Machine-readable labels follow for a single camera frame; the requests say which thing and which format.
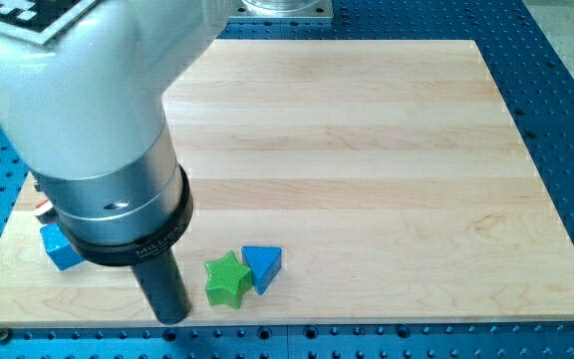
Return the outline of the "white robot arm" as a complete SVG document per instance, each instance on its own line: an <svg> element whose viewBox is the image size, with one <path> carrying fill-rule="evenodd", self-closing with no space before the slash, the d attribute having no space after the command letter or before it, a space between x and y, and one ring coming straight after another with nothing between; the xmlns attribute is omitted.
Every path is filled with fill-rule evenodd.
<svg viewBox="0 0 574 359"><path fill-rule="evenodd" d="M218 0L0 1L0 127L66 232L119 245L170 220L182 185L161 97L232 9Z"/></svg>

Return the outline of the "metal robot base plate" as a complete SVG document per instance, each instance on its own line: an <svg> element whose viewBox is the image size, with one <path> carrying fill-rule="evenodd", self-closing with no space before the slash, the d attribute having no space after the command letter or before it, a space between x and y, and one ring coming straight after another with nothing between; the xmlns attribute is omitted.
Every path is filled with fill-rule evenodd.
<svg viewBox="0 0 574 359"><path fill-rule="evenodd" d="M321 20L334 17L332 0L237 0L231 19Z"/></svg>

